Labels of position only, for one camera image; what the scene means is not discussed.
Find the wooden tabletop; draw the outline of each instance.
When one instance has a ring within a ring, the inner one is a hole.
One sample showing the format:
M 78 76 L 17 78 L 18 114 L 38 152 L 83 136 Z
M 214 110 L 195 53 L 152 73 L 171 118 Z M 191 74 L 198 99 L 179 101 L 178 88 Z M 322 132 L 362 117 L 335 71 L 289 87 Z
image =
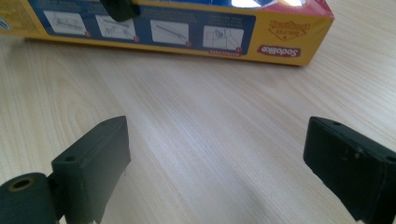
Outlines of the wooden tabletop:
M 396 2 L 329 0 L 306 67 L 0 36 L 0 183 L 125 115 L 103 223 L 355 223 L 304 164 L 311 116 L 396 150 Z

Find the red logo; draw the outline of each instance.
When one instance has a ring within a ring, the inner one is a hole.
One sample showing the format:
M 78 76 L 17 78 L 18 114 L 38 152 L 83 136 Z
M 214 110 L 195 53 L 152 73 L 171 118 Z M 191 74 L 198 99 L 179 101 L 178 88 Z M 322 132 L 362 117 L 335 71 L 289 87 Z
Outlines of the red logo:
M 257 52 L 282 58 L 297 58 L 301 55 L 301 49 L 292 49 L 279 46 L 261 45 Z

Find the yellow cardboard box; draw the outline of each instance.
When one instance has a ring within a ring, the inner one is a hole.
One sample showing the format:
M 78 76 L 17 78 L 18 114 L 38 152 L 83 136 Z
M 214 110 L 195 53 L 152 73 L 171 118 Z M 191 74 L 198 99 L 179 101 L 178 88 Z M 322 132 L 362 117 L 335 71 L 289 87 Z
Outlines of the yellow cardboard box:
M 0 34 L 306 65 L 333 21 L 324 0 L 129 1 L 0 0 Z

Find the wooden table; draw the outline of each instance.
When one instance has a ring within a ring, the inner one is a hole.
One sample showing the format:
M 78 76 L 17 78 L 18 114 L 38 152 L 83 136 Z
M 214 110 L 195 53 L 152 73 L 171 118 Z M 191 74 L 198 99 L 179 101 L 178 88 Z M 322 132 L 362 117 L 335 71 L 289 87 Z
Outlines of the wooden table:
M 0 37 L 0 182 L 128 119 L 132 162 L 103 223 L 354 223 L 304 164 L 311 116 L 396 149 L 396 2 L 329 0 L 293 67 Z

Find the box label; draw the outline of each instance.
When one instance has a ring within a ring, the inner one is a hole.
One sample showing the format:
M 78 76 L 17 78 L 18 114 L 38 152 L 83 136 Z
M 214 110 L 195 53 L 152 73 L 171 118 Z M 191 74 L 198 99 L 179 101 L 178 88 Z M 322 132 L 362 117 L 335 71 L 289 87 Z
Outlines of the box label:
M 248 53 L 256 17 L 232 13 L 141 6 L 141 14 L 116 22 L 100 2 L 29 0 L 49 35 L 116 41 L 221 55 Z

